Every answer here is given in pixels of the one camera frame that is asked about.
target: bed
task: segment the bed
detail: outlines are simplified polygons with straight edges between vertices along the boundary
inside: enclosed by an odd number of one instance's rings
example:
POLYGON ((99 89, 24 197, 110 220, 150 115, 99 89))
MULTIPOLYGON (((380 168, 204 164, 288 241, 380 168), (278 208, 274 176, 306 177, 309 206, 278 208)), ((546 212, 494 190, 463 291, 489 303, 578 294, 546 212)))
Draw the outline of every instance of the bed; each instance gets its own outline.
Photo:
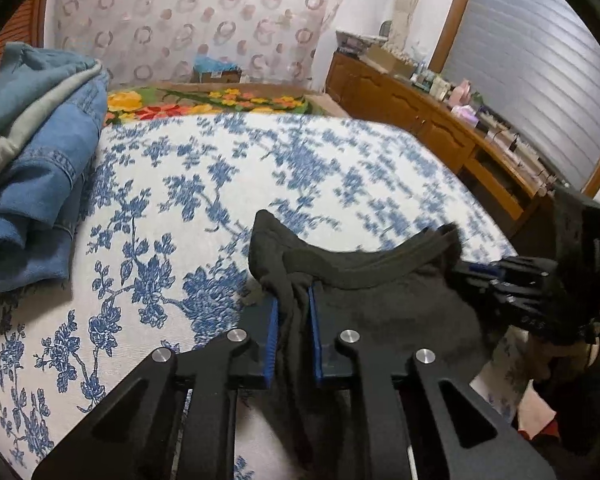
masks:
MULTIPOLYGON (((455 221, 466 259, 514 254, 398 128, 303 114, 116 121, 84 192, 72 278, 0 294, 0 452, 23 479, 152 350, 188 351, 237 322, 261 208, 329 250, 390 248, 455 221)), ((510 329, 472 383, 507 420, 527 384, 524 342, 510 329)), ((258 395, 241 399, 235 477, 300 478, 258 395)))

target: cardboard box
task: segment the cardboard box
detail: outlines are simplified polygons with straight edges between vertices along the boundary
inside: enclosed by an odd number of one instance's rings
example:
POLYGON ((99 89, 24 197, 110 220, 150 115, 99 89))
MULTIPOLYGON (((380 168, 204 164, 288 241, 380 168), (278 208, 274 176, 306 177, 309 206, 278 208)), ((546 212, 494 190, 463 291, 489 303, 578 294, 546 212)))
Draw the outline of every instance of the cardboard box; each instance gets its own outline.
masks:
POLYGON ((231 70, 224 72, 198 72, 193 71, 191 76, 192 83, 239 83, 242 78, 242 70, 231 70))
POLYGON ((391 76, 400 75, 407 80, 411 78, 416 70, 414 64, 405 63, 378 45, 370 46, 366 54, 360 57, 360 61, 367 63, 378 72, 391 76))

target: wooden dresser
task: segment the wooden dresser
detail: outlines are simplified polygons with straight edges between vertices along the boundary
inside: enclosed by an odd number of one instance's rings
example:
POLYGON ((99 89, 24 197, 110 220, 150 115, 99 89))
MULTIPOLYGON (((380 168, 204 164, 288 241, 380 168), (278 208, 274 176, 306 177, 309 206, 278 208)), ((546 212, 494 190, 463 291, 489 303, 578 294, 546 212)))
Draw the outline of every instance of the wooden dresser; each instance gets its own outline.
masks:
POLYGON ((499 146, 428 94, 340 53, 333 57, 326 91, 352 117, 403 128, 461 180, 479 182, 506 213, 498 222, 506 234, 538 206, 544 189, 525 180, 499 146))

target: cabinet door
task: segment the cabinet door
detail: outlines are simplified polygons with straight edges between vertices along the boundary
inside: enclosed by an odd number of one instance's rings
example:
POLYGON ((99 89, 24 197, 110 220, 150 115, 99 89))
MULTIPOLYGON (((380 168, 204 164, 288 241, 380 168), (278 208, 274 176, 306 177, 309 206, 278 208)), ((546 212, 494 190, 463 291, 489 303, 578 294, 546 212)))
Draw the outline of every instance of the cabinet door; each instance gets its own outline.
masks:
POLYGON ((436 112, 427 118, 418 138, 456 174, 475 147, 461 126, 436 112))
POLYGON ((355 90, 349 93, 352 102, 347 104, 349 113, 356 119, 386 123, 389 110, 386 106, 386 88, 383 85, 382 74, 375 70, 360 71, 357 78, 349 82, 355 90))
POLYGON ((414 137, 419 137, 420 130, 429 116, 429 107, 413 95, 413 90, 390 81, 383 106, 388 113, 388 124, 398 126, 414 137))
POLYGON ((327 76, 327 94, 337 103, 342 102, 347 83, 351 79, 350 60, 341 54, 335 54, 327 76))

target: wooden wall panel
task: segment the wooden wall panel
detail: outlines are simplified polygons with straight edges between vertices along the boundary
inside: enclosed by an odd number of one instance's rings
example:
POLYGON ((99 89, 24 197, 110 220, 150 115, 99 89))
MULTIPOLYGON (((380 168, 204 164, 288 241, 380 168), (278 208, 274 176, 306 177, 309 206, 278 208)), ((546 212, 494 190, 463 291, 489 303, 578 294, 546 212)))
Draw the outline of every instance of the wooden wall panel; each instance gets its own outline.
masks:
POLYGON ((0 31, 0 58, 8 41, 42 46, 46 0, 25 0, 0 31))

